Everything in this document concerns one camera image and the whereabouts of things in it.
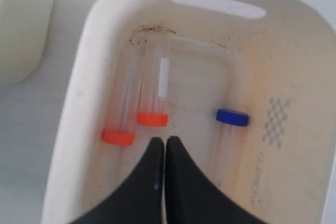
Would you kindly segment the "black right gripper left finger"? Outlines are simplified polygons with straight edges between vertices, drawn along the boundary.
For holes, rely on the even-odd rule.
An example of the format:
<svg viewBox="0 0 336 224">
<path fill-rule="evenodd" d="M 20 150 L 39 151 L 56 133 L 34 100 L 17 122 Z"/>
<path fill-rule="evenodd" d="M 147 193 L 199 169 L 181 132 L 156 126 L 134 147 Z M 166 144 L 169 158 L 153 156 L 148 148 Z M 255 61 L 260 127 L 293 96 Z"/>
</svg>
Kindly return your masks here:
<svg viewBox="0 0 336 224">
<path fill-rule="evenodd" d="M 121 185 L 73 223 L 162 223 L 163 172 L 164 143 L 153 137 Z"/>
</svg>

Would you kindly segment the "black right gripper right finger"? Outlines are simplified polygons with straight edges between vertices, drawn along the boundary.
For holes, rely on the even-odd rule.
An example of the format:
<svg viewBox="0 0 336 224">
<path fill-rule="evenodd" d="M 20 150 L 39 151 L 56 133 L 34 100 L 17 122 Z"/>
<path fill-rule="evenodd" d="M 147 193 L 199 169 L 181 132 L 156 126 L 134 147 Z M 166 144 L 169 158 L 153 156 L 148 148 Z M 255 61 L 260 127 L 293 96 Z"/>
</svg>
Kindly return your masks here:
<svg viewBox="0 0 336 224">
<path fill-rule="evenodd" d="M 264 223 L 212 184 L 177 136 L 166 143 L 165 207 L 167 223 Z"/>
</svg>

